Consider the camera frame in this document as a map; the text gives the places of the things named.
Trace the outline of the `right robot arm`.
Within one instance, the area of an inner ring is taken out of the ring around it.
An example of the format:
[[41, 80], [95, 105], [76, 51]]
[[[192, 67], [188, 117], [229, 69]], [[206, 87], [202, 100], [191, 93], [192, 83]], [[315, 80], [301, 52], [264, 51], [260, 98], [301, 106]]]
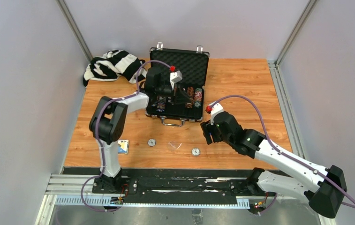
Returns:
[[307, 203], [326, 218], [336, 218], [347, 191], [341, 168], [317, 165], [281, 149], [266, 135], [242, 128], [228, 112], [219, 112], [200, 126], [207, 144], [224, 142], [238, 154], [267, 162], [287, 174], [282, 177], [254, 169], [255, 174], [246, 183], [250, 194], [259, 195], [263, 191], [285, 194]]

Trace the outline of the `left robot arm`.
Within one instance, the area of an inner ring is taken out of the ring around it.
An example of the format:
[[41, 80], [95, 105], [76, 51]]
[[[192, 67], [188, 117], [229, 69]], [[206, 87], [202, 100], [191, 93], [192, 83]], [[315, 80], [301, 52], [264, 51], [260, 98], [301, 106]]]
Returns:
[[99, 146], [102, 164], [100, 174], [107, 177], [104, 188], [109, 193], [116, 194], [122, 188], [122, 181], [117, 178], [121, 170], [118, 140], [124, 130], [127, 114], [145, 109], [160, 98], [173, 105], [192, 102], [193, 98], [181, 85], [182, 80], [182, 72], [174, 66], [169, 68], [168, 73], [163, 73], [158, 67], [151, 67], [145, 81], [133, 94], [119, 98], [104, 96], [100, 99], [89, 128]]

